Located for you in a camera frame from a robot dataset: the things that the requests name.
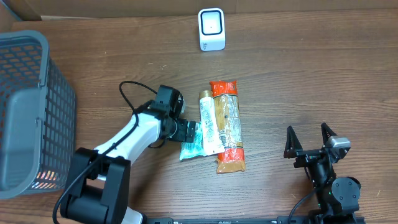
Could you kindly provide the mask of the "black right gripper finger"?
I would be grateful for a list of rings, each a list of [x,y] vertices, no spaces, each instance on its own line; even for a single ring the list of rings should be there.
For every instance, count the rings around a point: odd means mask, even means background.
[[[297,135],[292,126],[287,128],[287,140],[284,150],[284,158],[295,158],[299,152],[302,152],[303,148],[297,138]]]
[[[322,130],[323,145],[331,146],[332,141],[336,136],[336,133],[326,123],[321,124],[321,130]]]

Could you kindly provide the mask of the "teal tissue pack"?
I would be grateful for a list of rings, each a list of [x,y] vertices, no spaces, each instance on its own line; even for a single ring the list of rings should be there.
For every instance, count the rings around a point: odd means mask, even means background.
[[[198,156],[206,156],[203,148],[203,131],[201,122],[195,124],[195,135],[193,143],[183,142],[181,143],[181,151],[179,160],[192,159]]]

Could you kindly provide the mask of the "white tube with gold cap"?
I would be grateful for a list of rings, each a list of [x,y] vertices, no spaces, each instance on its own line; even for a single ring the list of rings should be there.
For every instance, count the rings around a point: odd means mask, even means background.
[[[200,121],[203,134],[203,150],[205,156],[224,152],[216,122],[215,101],[212,91],[205,90],[199,94]]]

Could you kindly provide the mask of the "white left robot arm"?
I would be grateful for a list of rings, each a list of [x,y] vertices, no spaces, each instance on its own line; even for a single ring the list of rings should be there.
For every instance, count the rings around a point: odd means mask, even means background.
[[[53,222],[61,215],[80,223],[146,223],[146,216],[128,205],[131,165],[160,139],[193,142],[196,122],[180,117],[184,107],[177,89],[161,85],[153,100],[132,109],[130,121],[114,137],[94,149],[77,149]]]

